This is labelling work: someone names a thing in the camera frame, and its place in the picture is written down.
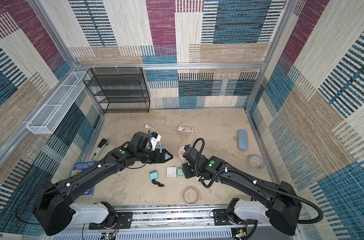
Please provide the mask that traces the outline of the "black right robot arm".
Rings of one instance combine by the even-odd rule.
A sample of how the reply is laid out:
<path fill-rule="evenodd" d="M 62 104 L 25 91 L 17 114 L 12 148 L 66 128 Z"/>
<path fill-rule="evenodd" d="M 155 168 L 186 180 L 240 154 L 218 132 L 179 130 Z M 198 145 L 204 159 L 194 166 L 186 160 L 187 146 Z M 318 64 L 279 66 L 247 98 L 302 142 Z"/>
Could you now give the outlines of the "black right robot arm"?
<path fill-rule="evenodd" d="M 282 181 L 280 184 L 261 180 L 249 175 L 226 161 L 212 156 L 206 158 L 202 152 L 205 140 L 199 138 L 201 148 L 185 145 L 182 157 L 185 178 L 195 177 L 206 189 L 214 183 L 233 187 L 259 202 L 261 207 L 252 208 L 246 201 L 233 198 L 227 208 L 227 217 L 233 224 L 246 220 L 269 220 L 271 226 L 283 234 L 293 236 L 298 224 L 316 224 L 324 218 L 322 209 L 299 197 L 293 187 Z"/>

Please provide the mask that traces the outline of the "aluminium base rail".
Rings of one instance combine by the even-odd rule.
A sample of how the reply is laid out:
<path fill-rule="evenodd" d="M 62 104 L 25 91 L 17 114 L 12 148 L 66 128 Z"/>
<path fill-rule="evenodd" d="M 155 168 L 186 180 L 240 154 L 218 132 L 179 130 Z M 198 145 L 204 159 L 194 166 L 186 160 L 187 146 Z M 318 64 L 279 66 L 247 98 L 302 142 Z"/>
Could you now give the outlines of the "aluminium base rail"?
<path fill-rule="evenodd" d="M 125 206 L 117 208 L 123 217 L 120 229 L 90 230 L 70 226 L 42 240 L 305 240 L 302 228 L 287 236 L 268 221 L 249 220 L 232 225 L 224 220 L 225 205 Z"/>

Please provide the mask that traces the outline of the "blue fabric glasses case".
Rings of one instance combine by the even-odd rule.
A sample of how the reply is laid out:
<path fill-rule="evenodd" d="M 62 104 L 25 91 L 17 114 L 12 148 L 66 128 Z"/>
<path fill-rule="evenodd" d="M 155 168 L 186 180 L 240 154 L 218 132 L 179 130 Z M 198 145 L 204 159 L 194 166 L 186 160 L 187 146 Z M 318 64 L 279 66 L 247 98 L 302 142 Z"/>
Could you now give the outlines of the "blue fabric glasses case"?
<path fill-rule="evenodd" d="M 238 130 L 237 132 L 238 148 L 246 151 L 249 148 L 248 132 L 246 130 Z"/>

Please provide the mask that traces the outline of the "blue square power strip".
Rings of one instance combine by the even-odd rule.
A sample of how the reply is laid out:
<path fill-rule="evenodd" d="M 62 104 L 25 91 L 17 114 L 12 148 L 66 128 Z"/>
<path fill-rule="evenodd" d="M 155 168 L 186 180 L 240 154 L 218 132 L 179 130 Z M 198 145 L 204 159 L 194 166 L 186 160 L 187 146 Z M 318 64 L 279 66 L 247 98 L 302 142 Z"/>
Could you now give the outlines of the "blue square power strip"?
<path fill-rule="evenodd" d="M 160 152 L 161 154 L 162 154 L 162 150 L 168 150 L 168 148 L 167 147 L 157 147 L 156 148 L 156 151 Z"/>

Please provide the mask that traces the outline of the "green plug adapter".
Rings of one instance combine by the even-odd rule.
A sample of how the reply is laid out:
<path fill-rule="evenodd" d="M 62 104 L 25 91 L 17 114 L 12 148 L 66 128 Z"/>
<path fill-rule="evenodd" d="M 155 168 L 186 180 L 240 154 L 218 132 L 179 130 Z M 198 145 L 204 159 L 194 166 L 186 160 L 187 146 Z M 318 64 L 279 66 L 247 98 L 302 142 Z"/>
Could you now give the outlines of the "green plug adapter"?
<path fill-rule="evenodd" d="M 182 168 L 182 167 L 178 167 L 177 174 L 178 174 L 178 176 L 180 176 L 180 177 L 184 177 L 184 176 L 185 176 L 185 174 L 184 174 L 184 172 L 183 172 L 183 168 Z"/>

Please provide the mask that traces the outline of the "pink round power strip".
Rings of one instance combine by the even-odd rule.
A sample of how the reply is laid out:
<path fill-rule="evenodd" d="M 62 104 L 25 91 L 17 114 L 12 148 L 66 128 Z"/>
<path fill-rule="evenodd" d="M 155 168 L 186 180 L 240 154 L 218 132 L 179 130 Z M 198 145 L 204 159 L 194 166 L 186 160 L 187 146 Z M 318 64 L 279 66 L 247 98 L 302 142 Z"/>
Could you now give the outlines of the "pink round power strip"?
<path fill-rule="evenodd" d="M 183 157 L 183 154 L 186 152 L 185 145 L 181 146 L 178 150 L 179 158 L 183 161 L 185 158 Z"/>

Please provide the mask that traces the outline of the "clear tape roll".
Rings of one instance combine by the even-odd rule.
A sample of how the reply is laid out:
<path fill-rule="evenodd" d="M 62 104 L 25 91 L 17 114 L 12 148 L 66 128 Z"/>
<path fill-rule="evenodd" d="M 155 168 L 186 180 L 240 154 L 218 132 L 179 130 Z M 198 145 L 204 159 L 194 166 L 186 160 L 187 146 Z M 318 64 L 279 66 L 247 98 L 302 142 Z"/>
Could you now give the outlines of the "clear tape roll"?
<path fill-rule="evenodd" d="M 182 193 L 182 200 L 187 206 L 194 206 L 200 199 L 199 191 L 192 186 L 186 187 Z"/>

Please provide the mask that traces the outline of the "white square charger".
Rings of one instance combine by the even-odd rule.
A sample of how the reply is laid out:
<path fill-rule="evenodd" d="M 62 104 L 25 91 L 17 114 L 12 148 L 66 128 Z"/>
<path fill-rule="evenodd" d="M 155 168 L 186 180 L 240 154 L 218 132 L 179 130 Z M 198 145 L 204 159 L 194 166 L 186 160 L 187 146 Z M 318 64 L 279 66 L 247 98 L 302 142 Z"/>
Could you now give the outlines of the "white square charger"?
<path fill-rule="evenodd" d="M 176 179 L 177 175 L 176 167 L 167 167 L 167 179 Z"/>

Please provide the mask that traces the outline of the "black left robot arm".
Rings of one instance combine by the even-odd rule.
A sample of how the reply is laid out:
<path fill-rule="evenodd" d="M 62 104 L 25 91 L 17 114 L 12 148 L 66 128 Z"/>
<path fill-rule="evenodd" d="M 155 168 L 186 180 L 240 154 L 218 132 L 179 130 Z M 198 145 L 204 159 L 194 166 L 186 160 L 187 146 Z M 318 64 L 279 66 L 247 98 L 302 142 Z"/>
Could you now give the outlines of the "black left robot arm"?
<path fill-rule="evenodd" d="M 163 164 L 173 157 L 165 149 L 130 150 L 129 147 L 117 147 L 79 174 L 55 184 L 50 181 L 42 184 L 36 193 L 33 215 L 46 235 L 56 235 L 70 225 L 76 215 L 70 205 L 86 190 L 136 161 L 143 164 Z"/>

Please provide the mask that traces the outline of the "transparent tape roll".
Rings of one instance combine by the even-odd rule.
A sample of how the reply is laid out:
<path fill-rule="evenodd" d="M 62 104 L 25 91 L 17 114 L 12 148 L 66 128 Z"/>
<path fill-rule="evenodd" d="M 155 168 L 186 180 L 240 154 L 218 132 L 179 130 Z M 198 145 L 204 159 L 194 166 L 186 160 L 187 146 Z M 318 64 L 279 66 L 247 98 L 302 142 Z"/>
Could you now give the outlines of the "transparent tape roll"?
<path fill-rule="evenodd" d="M 262 172 L 265 168 L 265 161 L 259 155 L 249 155 L 246 160 L 246 166 L 251 172 Z"/>

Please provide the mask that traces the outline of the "black grey stapler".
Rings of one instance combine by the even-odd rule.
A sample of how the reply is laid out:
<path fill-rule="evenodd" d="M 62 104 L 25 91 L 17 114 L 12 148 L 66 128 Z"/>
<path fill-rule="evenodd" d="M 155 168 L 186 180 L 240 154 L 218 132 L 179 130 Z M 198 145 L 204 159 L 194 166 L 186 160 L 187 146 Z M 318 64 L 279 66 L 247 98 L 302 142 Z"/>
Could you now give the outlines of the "black grey stapler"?
<path fill-rule="evenodd" d="M 107 139 L 102 139 L 98 144 L 97 150 L 94 152 L 91 161 L 92 162 L 98 161 L 105 154 L 109 145 L 110 143 L 108 142 Z"/>

